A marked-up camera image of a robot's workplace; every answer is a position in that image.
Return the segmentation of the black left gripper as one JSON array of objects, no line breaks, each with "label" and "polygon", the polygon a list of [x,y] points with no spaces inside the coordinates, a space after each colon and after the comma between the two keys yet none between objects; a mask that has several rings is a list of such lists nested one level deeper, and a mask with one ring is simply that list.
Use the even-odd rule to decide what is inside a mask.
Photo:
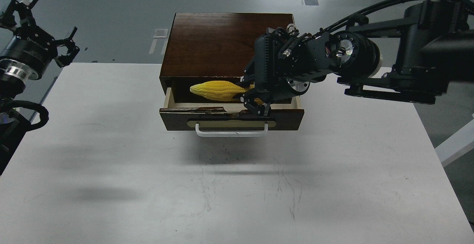
[{"label": "black left gripper", "polygon": [[[73,40],[78,28],[74,26],[64,39],[54,37],[36,23],[31,10],[39,0],[26,2],[11,0],[1,10],[0,27],[13,32],[13,37],[1,51],[1,73],[21,81],[39,80],[50,63],[58,67],[70,65],[80,48]],[[59,47],[66,47],[66,54],[59,55]]]}]

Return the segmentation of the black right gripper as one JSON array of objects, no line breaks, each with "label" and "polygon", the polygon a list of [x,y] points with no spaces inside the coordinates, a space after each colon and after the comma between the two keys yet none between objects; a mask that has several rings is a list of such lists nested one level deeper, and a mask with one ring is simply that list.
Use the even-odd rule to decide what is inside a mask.
[{"label": "black right gripper", "polygon": [[269,117],[271,104],[300,96],[310,83],[321,82],[328,74],[342,73],[344,51],[338,38],[326,31],[299,34],[294,24],[287,28],[267,28],[254,42],[254,56],[244,68],[240,85],[254,88],[237,93],[251,113]]}]

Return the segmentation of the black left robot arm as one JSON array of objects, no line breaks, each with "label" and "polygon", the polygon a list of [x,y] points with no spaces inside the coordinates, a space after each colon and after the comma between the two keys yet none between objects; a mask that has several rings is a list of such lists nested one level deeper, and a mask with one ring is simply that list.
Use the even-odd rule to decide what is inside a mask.
[{"label": "black left robot arm", "polygon": [[22,94],[28,80],[39,80],[47,67],[55,61],[58,67],[70,65],[80,48],[73,40],[77,28],[69,36],[56,39],[40,26],[33,17],[32,9],[39,0],[11,0],[1,10],[1,28],[10,30],[13,37],[1,52],[1,112],[15,108],[34,110],[40,121],[28,126],[28,131],[39,129],[49,121],[49,112],[41,104],[15,100]]}]

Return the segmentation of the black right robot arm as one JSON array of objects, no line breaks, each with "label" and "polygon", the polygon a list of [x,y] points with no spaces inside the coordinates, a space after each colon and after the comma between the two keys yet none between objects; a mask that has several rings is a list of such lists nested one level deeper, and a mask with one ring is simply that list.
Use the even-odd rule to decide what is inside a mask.
[{"label": "black right robot arm", "polygon": [[470,0],[385,0],[315,34],[268,28],[238,82],[254,87],[235,99],[269,117],[271,104],[335,74],[352,97],[434,104],[450,82],[473,83],[473,8]]}]

